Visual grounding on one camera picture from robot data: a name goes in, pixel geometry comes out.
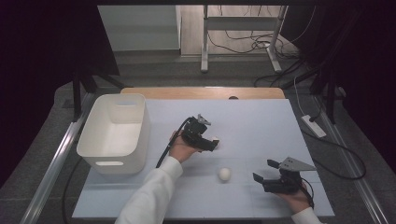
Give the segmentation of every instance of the white sleeve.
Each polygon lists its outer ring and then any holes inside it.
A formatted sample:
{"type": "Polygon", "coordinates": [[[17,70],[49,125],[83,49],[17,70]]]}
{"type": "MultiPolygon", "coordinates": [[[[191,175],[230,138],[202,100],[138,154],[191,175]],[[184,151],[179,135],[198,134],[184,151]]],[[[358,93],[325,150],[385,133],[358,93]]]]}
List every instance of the white sleeve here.
{"type": "Polygon", "coordinates": [[[173,157],[166,157],[160,168],[148,173],[143,186],[124,205],[116,224],[163,223],[175,183],[182,174],[180,162],[173,157]]]}
{"type": "Polygon", "coordinates": [[[294,214],[291,219],[293,219],[295,224],[322,224],[312,207],[305,208],[305,210],[294,214]]]}

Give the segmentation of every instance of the table leg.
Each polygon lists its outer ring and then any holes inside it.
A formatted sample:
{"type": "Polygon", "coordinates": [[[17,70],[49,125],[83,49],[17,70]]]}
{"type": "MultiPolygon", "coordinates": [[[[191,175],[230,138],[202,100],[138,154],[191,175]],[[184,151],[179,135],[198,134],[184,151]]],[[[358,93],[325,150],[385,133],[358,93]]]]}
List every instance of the table leg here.
{"type": "Polygon", "coordinates": [[[281,7],[279,15],[277,16],[276,27],[275,27],[271,42],[269,45],[266,45],[268,57],[270,58],[271,64],[273,65],[276,73],[282,72],[282,68],[280,67],[279,61],[277,60],[277,57],[276,57],[275,47],[276,47],[277,37],[279,36],[280,28],[282,27],[283,20],[285,19],[286,9],[287,9],[287,6],[281,7]]]}
{"type": "Polygon", "coordinates": [[[202,44],[201,72],[207,73],[208,70],[207,53],[207,5],[204,6],[204,43],[202,44]]]}

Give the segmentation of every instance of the white table surface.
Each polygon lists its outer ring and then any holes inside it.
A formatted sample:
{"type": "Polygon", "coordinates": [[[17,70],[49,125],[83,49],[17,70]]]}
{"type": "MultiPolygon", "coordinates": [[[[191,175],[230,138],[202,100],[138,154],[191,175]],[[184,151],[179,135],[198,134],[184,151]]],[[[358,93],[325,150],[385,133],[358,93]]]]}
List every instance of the white table surface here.
{"type": "MultiPolygon", "coordinates": [[[[277,196],[264,191],[252,173],[279,179],[267,159],[287,157],[314,165],[289,100],[147,100],[150,117],[148,155],[136,175],[101,175],[91,169],[73,217],[116,218],[121,208],[154,169],[169,137],[188,117],[200,113],[212,122],[204,138],[219,138],[213,152],[195,153],[183,162],[184,173],[165,218],[249,219],[289,217],[291,211],[277,196]],[[218,171],[228,167],[232,177],[221,182],[218,171]]],[[[301,172],[314,188],[315,213],[334,216],[316,171],[301,172]]]]}

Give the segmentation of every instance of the human arm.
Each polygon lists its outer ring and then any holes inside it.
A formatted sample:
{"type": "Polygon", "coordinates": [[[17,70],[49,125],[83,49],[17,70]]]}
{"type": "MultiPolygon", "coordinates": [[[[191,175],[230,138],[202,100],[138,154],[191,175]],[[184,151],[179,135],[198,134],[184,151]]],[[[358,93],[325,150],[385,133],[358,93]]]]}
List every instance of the human arm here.
{"type": "Polygon", "coordinates": [[[181,163],[197,150],[187,146],[179,136],[172,145],[169,156],[161,166],[146,176],[143,186],[124,205],[116,224],[159,224],[163,222],[167,206],[182,175],[181,163]]]}
{"type": "Polygon", "coordinates": [[[321,224],[317,215],[314,213],[314,209],[309,205],[308,199],[301,190],[298,190],[294,194],[277,193],[276,195],[288,203],[291,211],[294,213],[291,219],[295,224],[321,224]]]}

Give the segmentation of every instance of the power strip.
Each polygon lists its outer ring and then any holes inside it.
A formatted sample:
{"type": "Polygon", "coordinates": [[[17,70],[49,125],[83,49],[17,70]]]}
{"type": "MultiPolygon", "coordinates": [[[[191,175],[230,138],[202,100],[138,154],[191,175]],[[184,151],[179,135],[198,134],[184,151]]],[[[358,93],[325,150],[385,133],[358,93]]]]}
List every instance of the power strip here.
{"type": "Polygon", "coordinates": [[[314,121],[309,121],[309,119],[311,118],[311,116],[309,115],[305,115],[302,116],[301,119],[304,121],[304,123],[306,124],[306,126],[308,126],[308,128],[317,136],[317,137],[323,137],[326,136],[326,133],[317,125],[316,122],[314,121]]]}

